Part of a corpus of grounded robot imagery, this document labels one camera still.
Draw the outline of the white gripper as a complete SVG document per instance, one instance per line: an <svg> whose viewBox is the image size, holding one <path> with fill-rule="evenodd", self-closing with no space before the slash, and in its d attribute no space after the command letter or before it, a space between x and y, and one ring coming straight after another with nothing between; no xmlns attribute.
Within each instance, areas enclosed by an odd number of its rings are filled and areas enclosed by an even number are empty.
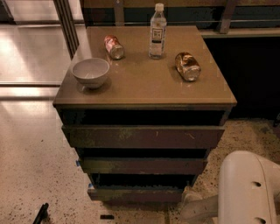
<svg viewBox="0 0 280 224"><path fill-rule="evenodd" d="M194 191L190 186L186 186L182 193L182 203L187 204L195 200L201 200L202 196Z"/></svg>

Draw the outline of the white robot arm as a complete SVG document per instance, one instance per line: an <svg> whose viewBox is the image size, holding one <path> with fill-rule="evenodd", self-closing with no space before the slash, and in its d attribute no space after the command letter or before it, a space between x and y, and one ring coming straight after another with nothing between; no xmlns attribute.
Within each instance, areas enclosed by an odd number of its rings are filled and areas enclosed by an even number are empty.
<svg viewBox="0 0 280 224"><path fill-rule="evenodd" d="M184 198L181 219L202 224L278 224L280 165L253 152L228 154L220 167L218 194L207 199Z"/></svg>

